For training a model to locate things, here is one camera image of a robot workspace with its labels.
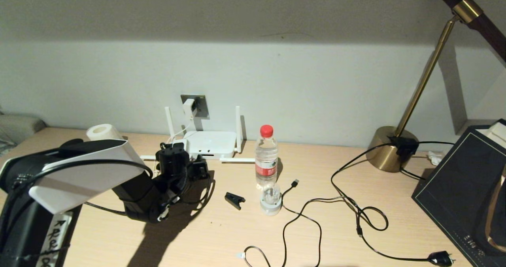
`red bottle cap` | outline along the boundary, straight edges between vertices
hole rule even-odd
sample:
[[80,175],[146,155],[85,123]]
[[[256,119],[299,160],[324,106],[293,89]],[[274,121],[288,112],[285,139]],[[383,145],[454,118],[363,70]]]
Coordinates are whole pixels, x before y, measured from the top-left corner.
[[273,133],[274,129],[272,128],[271,125],[263,125],[262,127],[260,127],[260,135],[262,137],[271,137]]

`paper tag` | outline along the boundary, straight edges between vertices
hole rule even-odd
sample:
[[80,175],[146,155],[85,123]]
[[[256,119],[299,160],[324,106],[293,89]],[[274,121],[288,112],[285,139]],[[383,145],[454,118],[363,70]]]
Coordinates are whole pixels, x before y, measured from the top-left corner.
[[[40,249],[41,254],[62,248],[63,240],[65,239],[65,235],[67,234],[67,229],[71,221],[72,212],[65,212],[53,216],[53,220],[51,221],[45,236],[44,244],[42,245],[42,249]],[[55,267],[59,254],[59,252],[54,252],[39,256],[36,266]]]

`black plastic clip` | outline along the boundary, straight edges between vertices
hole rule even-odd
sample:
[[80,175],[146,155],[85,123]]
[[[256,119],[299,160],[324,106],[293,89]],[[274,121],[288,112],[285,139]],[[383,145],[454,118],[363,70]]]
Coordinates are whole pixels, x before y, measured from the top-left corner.
[[239,203],[246,202],[246,199],[244,199],[243,197],[229,193],[229,192],[226,193],[225,200],[238,210],[241,209],[241,206],[239,206]]

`plastic water bottle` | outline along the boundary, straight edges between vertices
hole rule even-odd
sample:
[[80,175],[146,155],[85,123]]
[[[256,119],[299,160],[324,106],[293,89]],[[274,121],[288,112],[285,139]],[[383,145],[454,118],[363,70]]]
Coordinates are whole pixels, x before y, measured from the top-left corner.
[[278,143],[273,137],[274,129],[270,125],[260,128],[260,137],[255,146],[255,170],[257,186],[263,187],[276,183],[278,175]]

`gray cushion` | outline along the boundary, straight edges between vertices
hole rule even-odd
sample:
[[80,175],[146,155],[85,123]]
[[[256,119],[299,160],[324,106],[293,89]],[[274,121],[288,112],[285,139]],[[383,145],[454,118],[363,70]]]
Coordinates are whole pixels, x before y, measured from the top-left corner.
[[8,143],[0,141],[0,157],[5,156],[13,148],[14,148],[13,145],[9,145]]
[[35,117],[0,115],[0,141],[16,145],[45,128],[45,123]]

